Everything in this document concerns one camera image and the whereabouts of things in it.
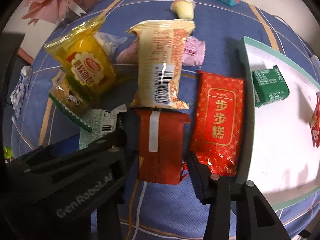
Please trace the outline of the dark red packet white stripe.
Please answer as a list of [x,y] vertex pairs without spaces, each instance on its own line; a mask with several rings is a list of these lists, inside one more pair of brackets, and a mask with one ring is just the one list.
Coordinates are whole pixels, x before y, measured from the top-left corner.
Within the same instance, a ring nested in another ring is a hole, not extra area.
[[189,115],[180,112],[136,109],[139,126],[138,179],[150,183],[177,185],[184,175],[184,126]]

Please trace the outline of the light green barcode packet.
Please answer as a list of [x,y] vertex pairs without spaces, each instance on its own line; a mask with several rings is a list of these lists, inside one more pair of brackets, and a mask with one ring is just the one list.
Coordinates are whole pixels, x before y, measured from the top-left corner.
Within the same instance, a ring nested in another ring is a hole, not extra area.
[[125,112],[127,112],[125,104],[116,107],[110,112],[102,109],[89,110],[84,116],[84,123],[91,130],[87,131],[80,128],[79,149],[87,148],[90,143],[114,132],[116,129],[123,128]]

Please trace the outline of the red gold-lettered cake packet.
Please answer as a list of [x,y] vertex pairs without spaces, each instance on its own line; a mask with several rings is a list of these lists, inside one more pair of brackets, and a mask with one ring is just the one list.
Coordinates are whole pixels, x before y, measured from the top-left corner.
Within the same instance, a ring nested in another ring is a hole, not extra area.
[[241,152],[245,80],[200,71],[189,150],[211,173],[234,177]]

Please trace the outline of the green cow cracker packet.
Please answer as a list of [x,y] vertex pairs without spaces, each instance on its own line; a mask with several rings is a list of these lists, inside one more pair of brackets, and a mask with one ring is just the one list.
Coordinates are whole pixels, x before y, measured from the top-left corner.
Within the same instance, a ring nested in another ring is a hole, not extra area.
[[85,121],[85,115],[99,104],[99,95],[85,89],[62,69],[52,79],[49,98],[57,108],[74,124],[91,133],[92,125]]

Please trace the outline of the red snack packet white label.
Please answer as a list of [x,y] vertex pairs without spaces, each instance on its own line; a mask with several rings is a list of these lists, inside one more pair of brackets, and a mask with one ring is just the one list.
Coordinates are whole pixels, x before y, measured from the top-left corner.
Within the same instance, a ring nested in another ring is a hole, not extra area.
[[319,129],[320,129],[320,111],[319,111],[319,97],[317,98],[316,108],[311,118],[311,133],[313,144],[319,148]]

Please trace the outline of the dark green snack packet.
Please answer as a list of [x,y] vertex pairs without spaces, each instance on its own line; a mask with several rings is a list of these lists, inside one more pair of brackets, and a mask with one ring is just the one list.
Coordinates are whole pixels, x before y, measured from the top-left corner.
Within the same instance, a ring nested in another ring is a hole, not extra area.
[[260,107],[286,99],[290,90],[277,65],[252,72],[255,106]]

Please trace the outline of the yellow soft bread packet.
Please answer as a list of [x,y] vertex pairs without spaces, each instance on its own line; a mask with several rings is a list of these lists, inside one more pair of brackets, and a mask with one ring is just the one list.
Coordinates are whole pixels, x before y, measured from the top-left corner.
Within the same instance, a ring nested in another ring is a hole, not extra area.
[[113,64],[94,35],[105,23],[99,15],[73,28],[65,36],[44,45],[85,91],[104,94],[116,81]]

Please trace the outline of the clear packet with white bun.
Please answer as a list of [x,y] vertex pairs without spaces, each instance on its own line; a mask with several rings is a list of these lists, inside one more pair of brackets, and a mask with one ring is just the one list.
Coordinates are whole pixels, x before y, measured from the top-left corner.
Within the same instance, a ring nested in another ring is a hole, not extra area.
[[127,37],[117,37],[108,33],[97,32],[94,34],[94,38],[103,48],[105,54],[113,59],[113,56],[118,47],[127,41]]

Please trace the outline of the pink snack packet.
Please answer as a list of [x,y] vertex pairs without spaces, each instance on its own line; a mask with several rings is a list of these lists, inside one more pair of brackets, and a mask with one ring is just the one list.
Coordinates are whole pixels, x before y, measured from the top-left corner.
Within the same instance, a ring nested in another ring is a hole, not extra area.
[[[184,45],[182,56],[183,66],[201,66],[206,53],[206,43],[193,36],[189,36]],[[128,48],[124,49],[116,58],[118,64],[138,64],[138,40],[135,39]]]

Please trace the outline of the beige bread packet with barcode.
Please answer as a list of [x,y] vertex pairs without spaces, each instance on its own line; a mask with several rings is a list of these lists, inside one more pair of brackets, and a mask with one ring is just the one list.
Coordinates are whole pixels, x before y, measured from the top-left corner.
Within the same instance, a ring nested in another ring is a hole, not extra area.
[[178,93],[184,45],[194,29],[190,20],[148,20],[127,31],[138,38],[138,89],[132,107],[189,109]]

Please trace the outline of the white tray with teal rim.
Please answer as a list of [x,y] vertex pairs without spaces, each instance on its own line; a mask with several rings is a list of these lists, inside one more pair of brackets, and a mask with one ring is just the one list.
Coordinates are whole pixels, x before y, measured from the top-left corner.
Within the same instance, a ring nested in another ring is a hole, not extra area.
[[[238,43],[246,74],[242,152],[236,181],[251,180],[280,210],[319,190],[319,147],[312,142],[311,117],[319,84],[302,67],[250,37]],[[252,72],[277,66],[289,88],[284,100],[255,106]]]

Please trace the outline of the crumpled blue white wrapper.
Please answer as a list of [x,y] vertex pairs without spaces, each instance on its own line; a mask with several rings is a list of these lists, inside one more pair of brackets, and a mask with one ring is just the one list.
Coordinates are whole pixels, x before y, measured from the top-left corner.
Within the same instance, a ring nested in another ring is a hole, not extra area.
[[24,66],[20,71],[20,77],[14,90],[10,95],[12,109],[14,110],[12,122],[15,123],[21,114],[24,98],[27,95],[33,69],[31,66]]

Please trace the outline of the blue plaid tablecloth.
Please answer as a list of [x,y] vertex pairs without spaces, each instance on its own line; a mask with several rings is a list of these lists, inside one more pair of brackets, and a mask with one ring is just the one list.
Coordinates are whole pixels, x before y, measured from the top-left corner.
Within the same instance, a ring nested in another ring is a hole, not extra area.
[[[117,36],[137,37],[130,31],[134,25],[151,20],[172,20],[170,9],[175,0],[102,0],[89,13],[89,18],[105,12],[101,31]],[[312,49],[287,25],[274,16],[240,2],[228,6],[217,0],[193,0],[195,29],[193,35],[206,43],[204,62],[200,66],[183,67],[177,95],[171,93],[174,69],[158,69],[151,81],[152,97],[146,103],[138,92],[138,64],[113,63],[117,82],[100,96],[100,108],[114,109],[126,104],[129,142],[135,145],[139,130],[137,108],[146,111],[178,111],[193,118],[197,107],[199,71],[231,78],[243,78],[245,70],[240,63],[238,42],[245,36],[278,49],[319,80],[311,62]],[[79,125],[72,122],[49,97],[62,68],[44,49],[32,64],[33,73],[22,112],[12,128],[11,145],[15,157],[37,148],[62,142],[70,151],[79,147]],[[131,178],[125,192],[125,204],[119,208],[120,224],[129,239],[201,239],[204,235],[209,207],[195,197],[189,178],[178,185],[146,183]]]

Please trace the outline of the pink paper flower bouquet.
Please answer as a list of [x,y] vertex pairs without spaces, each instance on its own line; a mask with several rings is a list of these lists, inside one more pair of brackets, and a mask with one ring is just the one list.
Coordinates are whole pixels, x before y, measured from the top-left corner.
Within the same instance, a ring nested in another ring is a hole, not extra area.
[[71,23],[91,11],[98,0],[26,0],[28,12],[22,16],[29,24],[39,20],[52,24]]

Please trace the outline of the yellow jelly cup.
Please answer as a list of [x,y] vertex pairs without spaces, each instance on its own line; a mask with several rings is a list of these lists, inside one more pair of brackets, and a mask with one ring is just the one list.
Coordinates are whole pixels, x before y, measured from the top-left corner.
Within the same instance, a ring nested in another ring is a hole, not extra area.
[[193,20],[195,2],[193,0],[175,0],[170,9],[175,12],[180,19]]

